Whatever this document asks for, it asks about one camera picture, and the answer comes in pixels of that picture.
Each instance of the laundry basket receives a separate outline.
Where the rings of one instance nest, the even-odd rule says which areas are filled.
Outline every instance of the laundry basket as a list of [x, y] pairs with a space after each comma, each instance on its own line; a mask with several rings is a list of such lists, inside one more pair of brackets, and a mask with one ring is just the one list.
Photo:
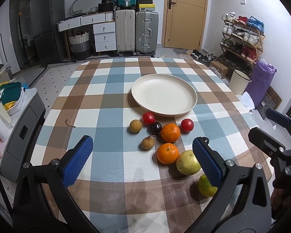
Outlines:
[[246, 74], [235, 69], [228, 87], [235, 95], [242, 95], [249, 82], [251, 80]]
[[77, 60], [83, 60], [92, 55], [89, 32], [78, 32], [76, 36], [69, 37], [69, 42]]

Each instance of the metal bolt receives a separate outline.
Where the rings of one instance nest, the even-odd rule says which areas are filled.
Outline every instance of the metal bolt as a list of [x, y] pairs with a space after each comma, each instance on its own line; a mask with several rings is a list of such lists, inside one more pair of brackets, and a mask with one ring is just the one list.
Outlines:
[[258, 168], [258, 169], [262, 169], [262, 165], [259, 164], [259, 163], [255, 164], [255, 167]]
[[228, 166], [233, 166], [234, 165], [234, 161], [233, 160], [226, 160], [225, 163], [228, 165]]
[[23, 168], [28, 168], [30, 166], [30, 163], [26, 162], [23, 164]]
[[50, 162], [53, 166], [56, 166], [59, 164], [59, 159], [53, 159], [51, 162]]

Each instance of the plate rim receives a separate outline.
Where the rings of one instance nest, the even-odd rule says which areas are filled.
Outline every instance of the plate rim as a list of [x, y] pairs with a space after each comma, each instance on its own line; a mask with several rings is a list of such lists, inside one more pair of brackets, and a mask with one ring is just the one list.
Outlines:
[[[193, 92], [195, 92], [195, 95], [196, 95], [196, 102], [194, 103], [193, 107], [190, 108], [188, 111], [186, 111], [186, 112], [184, 112], [184, 113], [165, 114], [165, 113], [155, 112], [155, 111], [153, 111], [153, 110], [147, 109], [146, 107], [142, 106], [142, 105], [141, 105], [141, 104], [140, 104], [140, 103], [135, 99], [134, 94], [133, 94], [133, 88], [134, 88], [134, 86], [135, 86], [135, 84], [136, 84], [136, 82], [137, 82], [138, 80], [140, 80], [140, 79], [142, 79], [142, 78], [144, 78], [144, 77], [147, 77], [147, 76], [156, 76], [156, 75], [164, 75], [164, 76], [167, 76], [167, 77], [168, 77], [168, 76], [175, 77], [175, 78], [177, 78], [177, 79], [179, 79], [179, 80], [185, 82], [185, 84], [189, 85], [189, 86], [193, 89]], [[135, 102], [136, 102], [136, 103], [137, 103], [141, 108], [143, 108], [143, 109], [145, 109], [145, 110], [147, 110], [147, 111], [150, 111], [150, 112], [152, 112], [152, 113], [154, 113], [154, 114], [157, 114], [157, 115], [159, 115], [159, 116], [162, 116], [162, 117], [177, 117], [177, 116], [185, 115], [186, 113], [190, 112], [190, 111], [191, 111], [191, 110], [196, 106], [196, 104], [197, 104], [197, 100], [198, 100], [197, 92], [196, 92], [196, 90], [192, 87], [192, 85], [190, 85], [187, 81], [185, 81], [185, 80], [183, 80], [183, 79], [181, 79], [181, 78], [179, 78], [179, 77], [177, 77], [177, 76], [171, 75], [171, 74], [146, 74], [146, 75], [144, 75], [144, 76], [141, 76], [140, 78], [138, 78], [138, 79], [134, 82], [134, 84], [133, 84], [133, 86], [132, 86], [132, 88], [131, 88], [131, 92], [132, 92], [132, 96], [133, 96]]]

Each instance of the red fruit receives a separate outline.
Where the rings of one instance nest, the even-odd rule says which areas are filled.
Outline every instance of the red fruit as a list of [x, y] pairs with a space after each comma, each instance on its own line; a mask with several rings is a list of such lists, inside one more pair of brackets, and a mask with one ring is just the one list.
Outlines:
[[194, 129], [194, 123], [191, 119], [184, 119], [181, 122], [181, 128], [184, 132], [190, 132]]
[[146, 126], [149, 126], [155, 122], [155, 117], [151, 112], [146, 112], [142, 115], [142, 120]]

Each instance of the white trash can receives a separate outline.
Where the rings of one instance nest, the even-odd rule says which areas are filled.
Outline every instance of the white trash can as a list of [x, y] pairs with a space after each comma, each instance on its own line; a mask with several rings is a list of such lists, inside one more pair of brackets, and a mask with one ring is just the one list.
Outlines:
[[242, 71], [234, 70], [228, 87], [235, 95], [242, 95], [249, 82], [251, 80], [246, 74]]

